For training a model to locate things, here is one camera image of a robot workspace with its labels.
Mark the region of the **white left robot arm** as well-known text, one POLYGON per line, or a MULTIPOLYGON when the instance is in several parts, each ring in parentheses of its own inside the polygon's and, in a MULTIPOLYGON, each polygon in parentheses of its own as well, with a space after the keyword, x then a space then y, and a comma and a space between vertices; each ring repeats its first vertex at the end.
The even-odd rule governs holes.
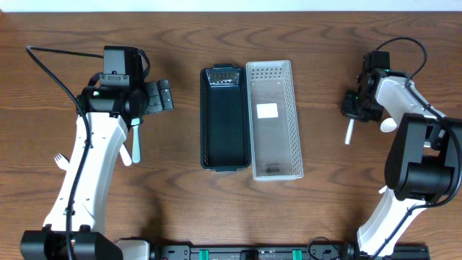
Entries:
POLYGON ((63 185, 41 230, 27 230, 24 259, 153 259, 147 239, 117 243, 105 233, 105 210, 117 157, 139 163, 143 116, 173 109, 166 79, 145 82, 127 74, 95 75, 74 98, 79 116, 63 185))

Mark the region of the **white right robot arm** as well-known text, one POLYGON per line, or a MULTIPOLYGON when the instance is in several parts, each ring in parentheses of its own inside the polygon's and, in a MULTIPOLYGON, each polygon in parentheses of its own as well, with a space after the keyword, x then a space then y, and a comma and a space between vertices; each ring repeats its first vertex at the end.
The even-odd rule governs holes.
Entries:
POLYGON ((385 162, 382 198, 343 259, 376 259, 395 244, 423 211, 450 202, 461 188, 461 120, 448 118, 417 91, 402 71, 365 69, 341 112, 350 121, 379 121, 396 133, 385 162))

